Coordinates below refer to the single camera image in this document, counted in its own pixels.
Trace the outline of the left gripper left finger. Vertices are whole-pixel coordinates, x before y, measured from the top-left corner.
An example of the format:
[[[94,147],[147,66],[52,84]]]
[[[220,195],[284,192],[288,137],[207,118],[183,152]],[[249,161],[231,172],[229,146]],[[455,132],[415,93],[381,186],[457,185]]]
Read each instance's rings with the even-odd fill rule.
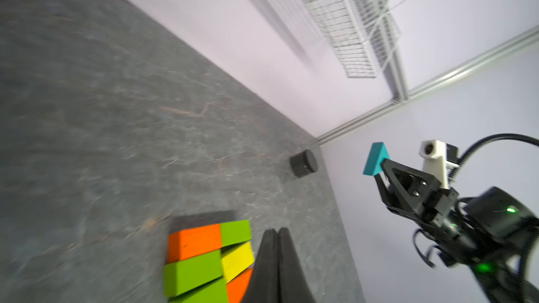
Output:
[[[275,229],[266,230],[262,236],[251,280],[242,302],[279,302],[279,236]]]

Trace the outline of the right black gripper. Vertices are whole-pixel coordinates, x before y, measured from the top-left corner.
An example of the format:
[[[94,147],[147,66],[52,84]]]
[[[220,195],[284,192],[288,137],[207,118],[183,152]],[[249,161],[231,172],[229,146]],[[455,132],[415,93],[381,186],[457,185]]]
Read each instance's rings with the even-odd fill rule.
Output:
[[[380,197],[391,213],[401,217],[404,206],[420,206],[440,188],[435,176],[390,159],[381,167],[383,173],[374,177]],[[431,268],[435,267],[431,261],[435,251],[447,267],[494,268],[522,254],[537,226],[538,218],[529,208],[502,189],[491,187],[478,197],[457,200],[439,224],[420,224],[416,233],[435,242],[420,254]]]

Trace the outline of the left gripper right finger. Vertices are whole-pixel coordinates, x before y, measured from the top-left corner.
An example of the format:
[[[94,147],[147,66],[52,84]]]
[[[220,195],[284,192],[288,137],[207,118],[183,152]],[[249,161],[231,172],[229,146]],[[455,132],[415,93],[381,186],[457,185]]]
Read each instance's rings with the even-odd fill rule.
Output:
[[[279,242],[280,302],[315,303],[288,228],[279,230]]]

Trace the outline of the orange block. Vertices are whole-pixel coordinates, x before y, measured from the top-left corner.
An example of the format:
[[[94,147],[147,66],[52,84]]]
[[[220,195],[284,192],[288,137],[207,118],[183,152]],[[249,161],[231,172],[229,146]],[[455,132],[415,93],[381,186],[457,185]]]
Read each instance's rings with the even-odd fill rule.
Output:
[[[251,281],[252,273],[253,268],[250,267],[241,272],[240,275],[235,277],[233,280],[231,280],[231,282],[227,284],[227,295],[229,303],[241,303]]]
[[[168,263],[217,251],[222,247],[219,224],[184,229],[168,235]]]

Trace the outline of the yellow block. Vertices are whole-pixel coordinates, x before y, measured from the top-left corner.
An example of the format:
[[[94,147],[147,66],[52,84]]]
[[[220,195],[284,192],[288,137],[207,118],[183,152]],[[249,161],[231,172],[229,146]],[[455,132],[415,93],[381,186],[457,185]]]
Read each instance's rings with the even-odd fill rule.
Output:
[[[250,241],[224,248],[221,253],[223,277],[230,283],[255,262]]]

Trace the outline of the green block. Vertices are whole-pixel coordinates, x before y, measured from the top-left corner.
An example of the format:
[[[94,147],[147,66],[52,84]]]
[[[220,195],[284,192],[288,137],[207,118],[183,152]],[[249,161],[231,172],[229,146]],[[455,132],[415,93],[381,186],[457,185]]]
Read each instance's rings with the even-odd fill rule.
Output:
[[[213,251],[167,264],[164,268],[164,294],[178,297],[223,275],[221,252]]]
[[[251,225],[248,220],[221,223],[220,234],[222,247],[242,244],[252,239]]]
[[[227,283],[221,279],[204,284],[169,300],[170,303],[228,303]]]

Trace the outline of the teal small block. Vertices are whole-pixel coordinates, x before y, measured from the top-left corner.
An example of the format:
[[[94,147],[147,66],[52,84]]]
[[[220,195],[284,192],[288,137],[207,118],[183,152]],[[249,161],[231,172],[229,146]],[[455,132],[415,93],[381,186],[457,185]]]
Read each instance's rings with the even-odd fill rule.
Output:
[[[364,175],[376,176],[383,172],[381,164],[390,156],[383,142],[373,143],[364,168]]]

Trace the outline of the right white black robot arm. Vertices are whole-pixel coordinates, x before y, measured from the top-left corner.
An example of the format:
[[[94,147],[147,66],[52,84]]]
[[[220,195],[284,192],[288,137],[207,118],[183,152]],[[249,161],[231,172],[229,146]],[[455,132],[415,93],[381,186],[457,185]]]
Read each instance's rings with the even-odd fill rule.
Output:
[[[416,234],[433,241],[422,260],[437,253],[447,268],[468,267],[490,302],[537,302],[527,279],[538,242],[538,218],[500,188],[461,198],[426,172],[388,158],[369,159],[365,175],[375,178],[383,203],[418,225]]]

